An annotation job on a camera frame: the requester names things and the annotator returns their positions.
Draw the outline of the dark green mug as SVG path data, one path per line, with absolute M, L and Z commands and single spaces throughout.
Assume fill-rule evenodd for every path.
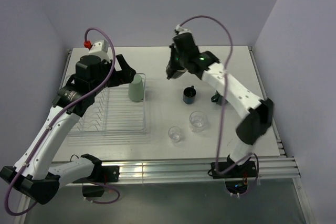
M 223 100 L 223 96 L 219 94 L 218 91 L 216 91 L 215 94 L 211 97 L 211 102 L 217 105 L 223 105 L 228 103 L 227 100 Z

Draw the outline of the aluminium rail frame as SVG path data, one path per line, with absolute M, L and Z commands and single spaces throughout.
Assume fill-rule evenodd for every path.
M 277 144 L 280 156 L 260 158 L 258 185 L 241 198 L 208 176 L 209 159 L 127 162 L 114 204 L 84 202 L 70 185 L 24 223 L 315 223 L 296 161 Z

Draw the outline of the black mug cream interior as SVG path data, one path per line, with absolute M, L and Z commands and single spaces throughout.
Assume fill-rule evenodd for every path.
M 166 78 L 168 80 L 177 79 L 180 76 L 182 76 L 184 73 L 186 73 L 185 69 L 183 69 L 183 70 L 176 70 L 176 69 L 167 68 L 166 69 Z

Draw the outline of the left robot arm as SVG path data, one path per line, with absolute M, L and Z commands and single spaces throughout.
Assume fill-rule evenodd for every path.
M 82 56 L 75 73 L 58 90 L 42 129 L 26 153 L 13 166 L 1 170 L 1 178 L 17 191 L 44 205 L 57 191 L 81 179 L 97 182 L 102 176 L 102 161 L 90 154 L 77 160 L 52 167 L 51 163 L 68 133 L 94 104 L 104 89 L 128 84 L 136 71 L 122 54 L 116 56 L 120 70 L 111 70 L 112 62 L 99 56 Z

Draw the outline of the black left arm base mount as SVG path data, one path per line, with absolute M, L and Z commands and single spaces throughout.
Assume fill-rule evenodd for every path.
M 119 180 L 119 166 L 102 166 L 97 178 L 85 178 L 84 183 L 89 183 L 91 186 L 82 187 L 82 195 L 86 198 L 98 198 L 103 195 L 105 189 L 102 186 L 97 186 L 94 183 L 115 183 Z

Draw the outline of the small clear glass cup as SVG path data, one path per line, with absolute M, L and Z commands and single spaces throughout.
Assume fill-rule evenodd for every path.
M 173 126 L 168 130 L 168 136 L 174 143 L 178 143 L 183 139 L 183 132 L 178 126 Z

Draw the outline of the light green plastic cup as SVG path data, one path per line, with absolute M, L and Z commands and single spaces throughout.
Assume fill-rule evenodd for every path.
M 129 84 L 128 97 L 133 102 L 139 102 L 144 98 L 144 85 L 142 77 L 136 74 Z

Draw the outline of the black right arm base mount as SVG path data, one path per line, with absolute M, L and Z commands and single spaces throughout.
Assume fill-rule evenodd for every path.
M 213 179 L 243 179 L 258 176 L 258 168 L 254 161 L 248 160 L 242 165 L 235 165 L 232 169 L 229 169 L 231 166 L 230 162 L 219 162 L 219 171 L 217 171 L 215 162 L 212 162 L 207 174 Z

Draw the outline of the large clear glass cup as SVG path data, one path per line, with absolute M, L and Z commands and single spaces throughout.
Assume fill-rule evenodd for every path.
M 192 132 L 201 132 L 203 131 L 207 124 L 208 118 L 207 115 L 202 111 L 194 111 L 190 114 L 190 129 Z

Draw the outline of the dark blue mug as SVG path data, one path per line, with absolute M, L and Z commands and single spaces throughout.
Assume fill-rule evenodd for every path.
M 185 104 L 193 104 L 196 97 L 196 89 L 194 86 L 187 87 L 183 90 L 183 102 Z

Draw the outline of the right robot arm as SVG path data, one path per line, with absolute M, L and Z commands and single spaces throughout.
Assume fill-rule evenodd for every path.
M 236 127 L 239 141 L 230 152 L 227 164 L 230 175 L 240 176 L 245 171 L 245 162 L 251 156 L 255 143 L 271 127 L 274 103 L 248 90 L 228 73 L 212 52 L 200 52 L 189 30 L 176 32 L 170 50 L 167 79 L 177 79 L 186 72 L 197 76 L 214 88 L 241 117 Z

